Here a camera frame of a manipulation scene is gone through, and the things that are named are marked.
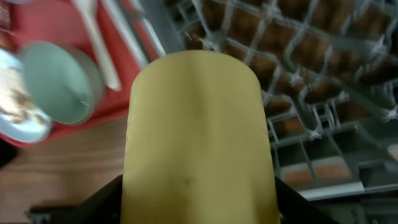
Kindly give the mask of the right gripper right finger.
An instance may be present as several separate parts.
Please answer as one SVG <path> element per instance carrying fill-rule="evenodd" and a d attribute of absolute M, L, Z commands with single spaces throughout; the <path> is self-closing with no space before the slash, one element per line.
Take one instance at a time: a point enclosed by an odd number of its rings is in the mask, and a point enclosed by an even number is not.
<path fill-rule="evenodd" d="M 281 221 L 284 224 L 338 224 L 338 222 L 302 197 L 285 182 L 275 177 L 275 187 Z"/>

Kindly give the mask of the white plastic spoon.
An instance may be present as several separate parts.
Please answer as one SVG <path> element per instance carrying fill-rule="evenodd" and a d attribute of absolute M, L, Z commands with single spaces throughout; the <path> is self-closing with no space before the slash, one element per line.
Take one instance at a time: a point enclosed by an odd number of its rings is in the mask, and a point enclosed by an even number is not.
<path fill-rule="evenodd" d="M 71 0 L 71 2 L 85 25 L 105 85 L 114 91 L 121 91 L 121 81 L 96 20 L 97 0 Z"/>

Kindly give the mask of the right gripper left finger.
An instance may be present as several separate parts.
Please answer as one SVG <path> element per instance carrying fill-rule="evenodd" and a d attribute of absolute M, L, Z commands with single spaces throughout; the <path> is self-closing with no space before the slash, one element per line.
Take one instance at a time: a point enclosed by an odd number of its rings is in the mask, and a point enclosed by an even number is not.
<path fill-rule="evenodd" d="M 51 224 L 120 224 L 123 176 L 119 175 Z"/>

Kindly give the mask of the yellow cup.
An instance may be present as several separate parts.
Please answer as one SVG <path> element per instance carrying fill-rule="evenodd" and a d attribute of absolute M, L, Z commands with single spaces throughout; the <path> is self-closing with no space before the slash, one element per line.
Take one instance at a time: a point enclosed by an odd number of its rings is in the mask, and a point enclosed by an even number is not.
<path fill-rule="evenodd" d="M 222 53 L 146 66 L 131 88 L 122 223 L 279 223 L 261 87 Z"/>

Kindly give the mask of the green bowl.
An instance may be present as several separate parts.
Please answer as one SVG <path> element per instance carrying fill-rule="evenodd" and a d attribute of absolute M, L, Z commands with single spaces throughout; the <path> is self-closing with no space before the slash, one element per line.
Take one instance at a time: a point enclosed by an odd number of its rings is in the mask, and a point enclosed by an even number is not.
<path fill-rule="evenodd" d="M 21 62 L 30 98 L 58 123 L 86 122 L 104 98 L 99 68 L 80 49 L 35 42 L 21 50 Z"/>

